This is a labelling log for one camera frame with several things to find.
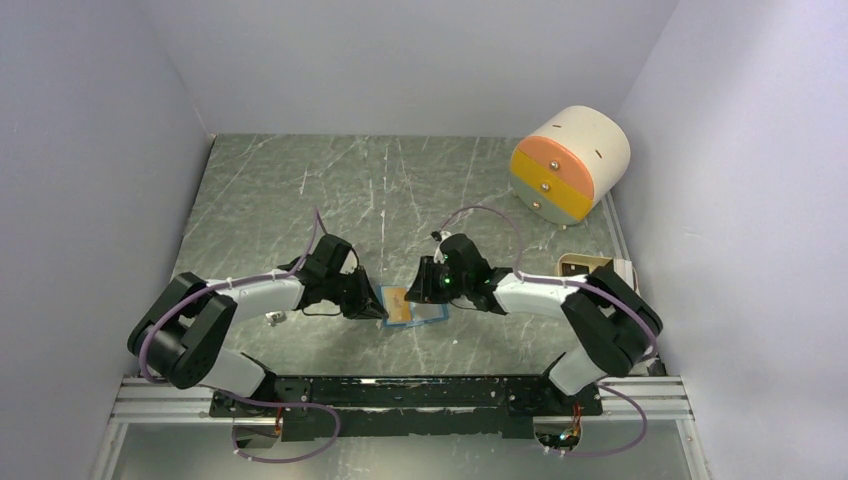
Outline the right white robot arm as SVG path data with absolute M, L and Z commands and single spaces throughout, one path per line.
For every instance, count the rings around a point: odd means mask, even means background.
M 494 267 L 465 234 L 444 234 L 434 255 L 421 257 L 405 295 L 417 304 L 465 299 L 481 312 L 563 319 L 578 339 L 546 370 L 542 406 L 562 414 L 587 385 L 625 377 L 657 352 L 663 323 L 611 264 L 570 277 L 534 276 Z

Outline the blue card holder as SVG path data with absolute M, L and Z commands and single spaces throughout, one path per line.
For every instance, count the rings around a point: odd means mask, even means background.
M 381 288 L 378 289 L 379 297 L 381 304 L 383 306 L 382 297 L 381 297 Z M 449 310 L 445 304 L 416 304 L 410 303 L 412 308 L 412 322 L 407 325 L 401 326 L 387 326 L 385 324 L 385 319 L 383 319 L 384 327 L 397 327 L 397 328 L 411 328 L 419 325 L 425 325 L 428 323 L 439 322 L 443 320 L 447 320 L 449 318 Z

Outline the orange credit card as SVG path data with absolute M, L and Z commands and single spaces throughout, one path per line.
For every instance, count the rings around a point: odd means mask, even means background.
M 387 312 L 387 326 L 401 326 L 412 322 L 412 308 L 405 299 L 407 288 L 403 286 L 383 286 L 381 297 L 383 307 Z

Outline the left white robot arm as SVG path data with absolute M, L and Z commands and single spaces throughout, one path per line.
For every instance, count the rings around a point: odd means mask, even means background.
M 346 319 L 385 318 L 365 268 L 344 267 L 355 256 L 349 242 L 325 234 L 304 255 L 267 273 L 218 281 L 179 274 L 132 330 L 127 349 L 147 377 L 159 374 L 179 389 L 228 391 L 249 414 L 264 415 L 277 400 L 276 378 L 259 361 L 224 348 L 230 327 L 321 302 L 336 305 Z

